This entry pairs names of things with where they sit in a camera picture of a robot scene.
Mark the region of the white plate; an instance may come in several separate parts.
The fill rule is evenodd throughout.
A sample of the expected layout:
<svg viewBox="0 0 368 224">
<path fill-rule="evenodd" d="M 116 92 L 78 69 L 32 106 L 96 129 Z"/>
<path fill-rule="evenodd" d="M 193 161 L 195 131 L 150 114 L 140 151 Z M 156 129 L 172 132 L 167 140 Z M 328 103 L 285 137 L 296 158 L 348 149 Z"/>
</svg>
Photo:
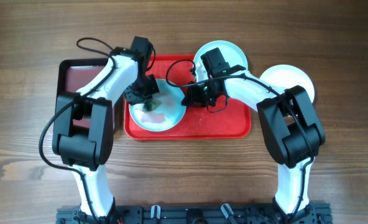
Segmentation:
<svg viewBox="0 0 368 224">
<path fill-rule="evenodd" d="M 306 90 L 311 102 L 315 100 L 315 88 L 311 78 L 303 70 L 293 65 L 274 65 L 268 68 L 260 79 L 282 88 L 300 85 Z"/>
</svg>

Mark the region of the green yellow sponge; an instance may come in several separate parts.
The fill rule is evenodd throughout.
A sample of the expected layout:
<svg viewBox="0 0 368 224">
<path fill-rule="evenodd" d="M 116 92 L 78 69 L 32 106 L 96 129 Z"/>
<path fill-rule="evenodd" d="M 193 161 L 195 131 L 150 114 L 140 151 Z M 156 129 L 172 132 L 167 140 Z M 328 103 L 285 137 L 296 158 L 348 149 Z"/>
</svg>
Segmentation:
<svg viewBox="0 0 368 224">
<path fill-rule="evenodd" d="M 144 112 L 151 112 L 155 109 L 157 109 L 157 107 L 160 105 L 160 103 L 157 100 L 150 100 L 150 101 L 146 101 L 143 105 L 143 111 Z"/>
</svg>

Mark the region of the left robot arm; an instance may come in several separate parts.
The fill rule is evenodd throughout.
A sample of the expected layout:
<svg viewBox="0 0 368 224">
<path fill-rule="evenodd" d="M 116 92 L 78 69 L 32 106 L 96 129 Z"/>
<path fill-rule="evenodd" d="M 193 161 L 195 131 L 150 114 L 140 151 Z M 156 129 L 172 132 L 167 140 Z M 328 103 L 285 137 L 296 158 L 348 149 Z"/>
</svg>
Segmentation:
<svg viewBox="0 0 368 224">
<path fill-rule="evenodd" d="M 129 104 L 150 110 L 159 91 L 155 78 L 145 75 L 155 57 L 152 44 L 116 47 L 107 56 L 99 74 L 76 92 L 67 91 L 68 62 L 61 63 L 55 115 L 45 127 L 53 129 L 52 149 L 62 158 L 61 168 L 75 175 L 81 195 L 76 218 L 86 223 L 120 221 L 104 166 L 113 147 L 116 102 L 125 96 Z"/>
</svg>

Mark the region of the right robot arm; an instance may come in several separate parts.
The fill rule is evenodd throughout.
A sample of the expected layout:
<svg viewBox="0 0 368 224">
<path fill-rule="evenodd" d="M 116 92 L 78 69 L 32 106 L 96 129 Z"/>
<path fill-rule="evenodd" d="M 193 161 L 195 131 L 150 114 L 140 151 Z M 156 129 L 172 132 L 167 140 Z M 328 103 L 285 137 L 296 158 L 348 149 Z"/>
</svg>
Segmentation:
<svg viewBox="0 0 368 224">
<path fill-rule="evenodd" d="M 221 95 L 239 100 L 259 116 L 265 146 L 278 164 L 274 203 L 287 219 L 296 219 L 309 205 L 310 169 L 326 135 L 313 106 L 310 77 L 293 65 L 275 65 L 261 77 L 242 65 L 211 68 L 192 65 L 196 80 L 186 84 L 186 102 L 207 107 Z"/>
</svg>

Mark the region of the light blue plate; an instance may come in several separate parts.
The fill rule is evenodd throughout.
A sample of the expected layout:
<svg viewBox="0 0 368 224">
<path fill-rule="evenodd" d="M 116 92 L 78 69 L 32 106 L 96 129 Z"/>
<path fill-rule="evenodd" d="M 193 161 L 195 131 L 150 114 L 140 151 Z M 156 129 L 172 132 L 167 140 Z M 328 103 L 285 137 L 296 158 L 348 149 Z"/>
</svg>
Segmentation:
<svg viewBox="0 0 368 224">
<path fill-rule="evenodd" d="M 186 106 L 182 105 L 184 92 L 170 86 L 164 79 L 156 79 L 159 92 L 153 95 L 152 110 L 146 111 L 144 104 L 129 105 L 132 120 L 142 129 L 162 132 L 176 126 L 184 117 Z"/>
<path fill-rule="evenodd" d="M 195 80 L 196 82 L 200 82 L 208 79 L 206 68 L 203 65 L 201 60 L 201 56 L 207 53 L 210 50 L 218 48 L 225 61 L 229 64 L 230 67 L 235 65 L 241 65 L 245 67 L 247 70 L 249 69 L 248 61 L 245 53 L 234 43 L 228 42 L 226 40 L 215 40 L 212 42 L 208 42 L 204 44 L 195 54 L 194 63 L 195 63 Z"/>
</svg>

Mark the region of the light blue back plate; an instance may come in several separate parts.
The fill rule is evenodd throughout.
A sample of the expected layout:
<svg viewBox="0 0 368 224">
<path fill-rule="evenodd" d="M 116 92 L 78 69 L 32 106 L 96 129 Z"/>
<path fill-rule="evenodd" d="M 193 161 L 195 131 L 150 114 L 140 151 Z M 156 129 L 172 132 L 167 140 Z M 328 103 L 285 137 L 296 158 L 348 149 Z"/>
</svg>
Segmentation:
<svg viewBox="0 0 368 224">
<path fill-rule="evenodd" d="M 235 65 L 241 65 L 245 67 L 247 70 L 249 69 L 248 61 L 245 53 L 234 43 L 228 42 L 226 40 L 215 40 L 212 42 L 208 42 L 204 44 L 195 54 L 194 63 L 195 63 L 195 80 L 196 82 L 200 82 L 208 79 L 206 68 L 203 65 L 201 60 L 201 56 L 207 53 L 210 50 L 218 48 L 225 61 L 229 64 L 230 67 Z"/>
</svg>

